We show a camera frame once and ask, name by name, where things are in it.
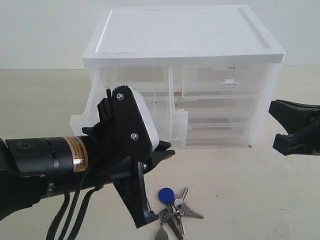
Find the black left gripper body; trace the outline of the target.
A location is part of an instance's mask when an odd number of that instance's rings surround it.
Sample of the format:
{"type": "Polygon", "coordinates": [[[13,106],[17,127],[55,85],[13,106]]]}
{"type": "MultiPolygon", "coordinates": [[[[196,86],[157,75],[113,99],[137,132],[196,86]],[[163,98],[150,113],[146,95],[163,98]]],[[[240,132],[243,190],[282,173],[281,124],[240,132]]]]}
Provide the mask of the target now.
{"type": "Polygon", "coordinates": [[[145,163],[153,152],[129,86],[117,86],[114,90],[108,88],[97,109],[99,122],[82,129],[92,141],[92,150],[95,151],[89,160],[90,169],[83,180],[83,187],[104,186],[130,177],[136,163],[145,163]]]}

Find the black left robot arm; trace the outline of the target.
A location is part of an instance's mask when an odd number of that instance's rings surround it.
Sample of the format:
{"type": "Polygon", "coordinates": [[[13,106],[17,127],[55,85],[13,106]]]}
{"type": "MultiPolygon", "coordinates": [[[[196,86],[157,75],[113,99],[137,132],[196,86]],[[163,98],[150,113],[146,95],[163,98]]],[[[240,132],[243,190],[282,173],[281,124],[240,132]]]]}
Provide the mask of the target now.
{"type": "Polygon", "coordinates": [[[158,216],[151,210],[144,175],[172,157],[159,138],[144,98],[127,85],[107,89],[99,121],[82,135],[6,139],[0,142],[0,217],[40,200],[113,184],[137,228],[158,216]]]}

